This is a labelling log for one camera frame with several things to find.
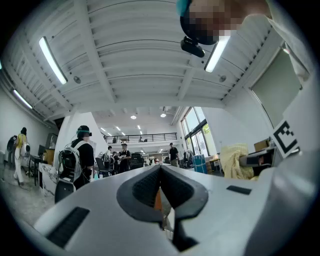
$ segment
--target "window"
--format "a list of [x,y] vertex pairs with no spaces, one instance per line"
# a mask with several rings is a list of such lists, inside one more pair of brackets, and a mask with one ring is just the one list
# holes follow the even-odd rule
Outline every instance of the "window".
[[205,118],[204,112],[202,111],[202,108],[199,106],[195,106],[194,108],[198,115],[199,122],[202,122],[203,120],[205,120],[206,118]]
[[195,109],[192,108],[190,112],[186,115],[186,122],[191,132],[199,124]]
[[208,157],[217,153],[214,139],[201,107],[190,108],[187,115],[182,119],[181,125],[186,146],[195,155]]

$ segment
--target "black panel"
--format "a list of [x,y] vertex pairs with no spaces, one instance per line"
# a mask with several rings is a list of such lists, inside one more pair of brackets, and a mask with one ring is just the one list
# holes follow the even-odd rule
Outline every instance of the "black panel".
[[244,195],[249,195],[251,193],[251,189],[245,188],[245,187],[240,187],[240,186],[228,186],[226,188],[227,190],[231,190],[233,192],[241,193]]
[[76,207],[72,212],[48,235],[48,240],[59,247],[64,247],[77,228],[84,221],[90,211],[81,207]]

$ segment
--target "floor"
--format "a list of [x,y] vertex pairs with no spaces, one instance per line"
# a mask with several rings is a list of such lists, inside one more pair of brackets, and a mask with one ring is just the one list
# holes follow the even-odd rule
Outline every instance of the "floor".
[[34,178],[26,176],[24,171],[24,185],[18,186],[14,173],[15,171],[7,166],[4,168],[0,179],[1,194],[12,214],[33,226],[37,219],[55,204],[55,198],[52,195],[43,196],[38,183],[35,186]]

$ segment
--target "yellow cloth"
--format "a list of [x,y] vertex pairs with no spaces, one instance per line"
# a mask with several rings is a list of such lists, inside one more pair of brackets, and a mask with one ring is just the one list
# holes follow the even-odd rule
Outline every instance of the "yellow cloth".
[[17,148],[17,149],[21,149],[23,142],[27,142],[27,136],[24,135],[24,134],[22,134],[22,133],[20,133],[20,134],[18,135],[18,138],[17,138],[16,148]]
[[248,155],[248,145],[245,143],[224,146],[221,149],[220,161],[225,178],[242,180],[253,178],[254,170],[252,167],[242,167],[239,164],[239,158],[246,155]]

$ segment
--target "white ceiling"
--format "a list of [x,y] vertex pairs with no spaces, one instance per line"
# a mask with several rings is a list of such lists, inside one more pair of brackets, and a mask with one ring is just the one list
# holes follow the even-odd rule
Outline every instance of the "white ceiling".
[[[45,1],[8,43],[1,63],[9,76],[1,74],[0,83],[9,91],[15,88],[45,120],[75,110],[108,119],[123,108],[128,113],[136,107],[143,113],[160,106],[221,108],[247,68],[256,65],[270,29],[263,16],[247,18],[207,73],[213,47],[203,45],[202,59],[181,50],[176,0]],[[40,50],[43,36],[68,79],[65,85]]]

